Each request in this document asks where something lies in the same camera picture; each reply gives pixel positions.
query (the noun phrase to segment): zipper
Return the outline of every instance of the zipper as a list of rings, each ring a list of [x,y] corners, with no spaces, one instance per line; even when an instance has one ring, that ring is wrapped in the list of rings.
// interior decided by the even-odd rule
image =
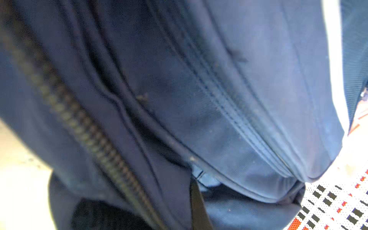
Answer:
[[[153,229],[167,230],[127,162],[68,91],[18,14],[7,2],[1,1],[0,7],[0,39],[20,70],[142,218]]]

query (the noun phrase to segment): backpack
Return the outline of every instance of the backpack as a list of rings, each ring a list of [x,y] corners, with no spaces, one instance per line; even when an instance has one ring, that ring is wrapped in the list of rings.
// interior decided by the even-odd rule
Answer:
[[[282,229],[367,83],[352,39],[336,108],[320,1],[0,5],[0,117],[62,230]]]

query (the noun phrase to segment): backpack strap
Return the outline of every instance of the backpack strap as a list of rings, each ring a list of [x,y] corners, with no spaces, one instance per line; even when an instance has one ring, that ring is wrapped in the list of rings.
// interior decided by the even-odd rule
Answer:
[[[213,230],[204,206],[202,194],[195,179],[192,179],[190,183],[190,197],[193,230]]]

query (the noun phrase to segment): floor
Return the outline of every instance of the floor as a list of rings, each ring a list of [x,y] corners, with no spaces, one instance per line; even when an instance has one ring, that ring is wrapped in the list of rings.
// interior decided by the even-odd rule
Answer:
[[[53,230],[47,183],[51,169],[0,120],[0,230]]]

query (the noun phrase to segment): navy fabric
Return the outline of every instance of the navy fabric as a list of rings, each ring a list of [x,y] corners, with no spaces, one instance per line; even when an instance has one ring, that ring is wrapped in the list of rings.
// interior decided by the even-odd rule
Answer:
[[[282,229],[340,150],[317,0],[14,6],[169,229],[191,229],[192,173],[215,229]],[[64,212],[88,198],[135,214],[3,50],[0,69],[0,116],[59,178],[54,213],[64,194]]]
[[[344,91],[350,125],[368,83],[368,2],[342,0]]]

